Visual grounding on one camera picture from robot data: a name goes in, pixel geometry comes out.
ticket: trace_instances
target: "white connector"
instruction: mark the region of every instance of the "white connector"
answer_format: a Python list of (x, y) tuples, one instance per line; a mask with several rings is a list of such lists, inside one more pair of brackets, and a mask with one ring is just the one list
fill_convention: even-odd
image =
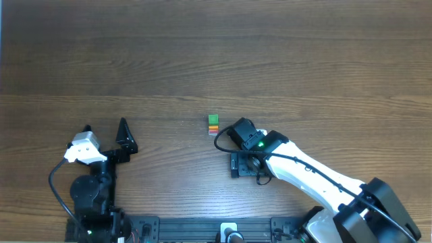
[(99, 152), (99, 143), (93, 132), (76, 134), (72, 140), (72, 146), (66, 151), (64, 157), (70, 163), (79, 160), (87, 165), (107, 160), (107, 157)]

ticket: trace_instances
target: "green block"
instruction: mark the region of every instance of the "green block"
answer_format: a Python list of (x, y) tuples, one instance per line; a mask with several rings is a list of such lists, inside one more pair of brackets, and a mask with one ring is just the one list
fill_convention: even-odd
[(209, 125), (211, 126), (219, 125), (219, 116), (217, 114), (209, 115)]

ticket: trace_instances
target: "stack of colored blocks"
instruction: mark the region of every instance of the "stack of colored blocks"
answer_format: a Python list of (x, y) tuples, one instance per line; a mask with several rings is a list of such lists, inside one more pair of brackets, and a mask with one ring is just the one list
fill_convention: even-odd
[(216, 136), (219, 133), (219, 116), (209, 115), (209, 135)]

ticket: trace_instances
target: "wooden table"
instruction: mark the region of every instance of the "wooden table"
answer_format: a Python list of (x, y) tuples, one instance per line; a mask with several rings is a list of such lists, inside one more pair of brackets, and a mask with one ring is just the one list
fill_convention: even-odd
[[(0, 240), (61, 241), (50, 170), (85, 124), (140, 152), (117, 206), (160, 217), (301, 215), (297, 188), (232, 180), (207, 116), (248, 117), (347, 176), (381, 178), (431, 240), (432, 1), (5, 0)], [(224, 146), (232, 143), (226, 136)], [(62, 167), (69, 187), (88, 169)]]

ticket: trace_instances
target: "wood grain surface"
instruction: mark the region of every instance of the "wood grain surface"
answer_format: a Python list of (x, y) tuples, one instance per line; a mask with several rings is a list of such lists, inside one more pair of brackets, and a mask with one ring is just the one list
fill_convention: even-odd
[[(222, 127), (247, 117), (338, 172), (386, 181), (431, 241), (432, 1), (4, 0), (2, 24), (0, 240), (63, 240), (48, 174), (85, 124), (113, 148), (121, 117), (140, 147), (117, 171), (129, 214), (316, 205), (282, 181), (232, 180), (207, 134), (218, 113)], [(55, 176), (71, 207), (85, 173)]]

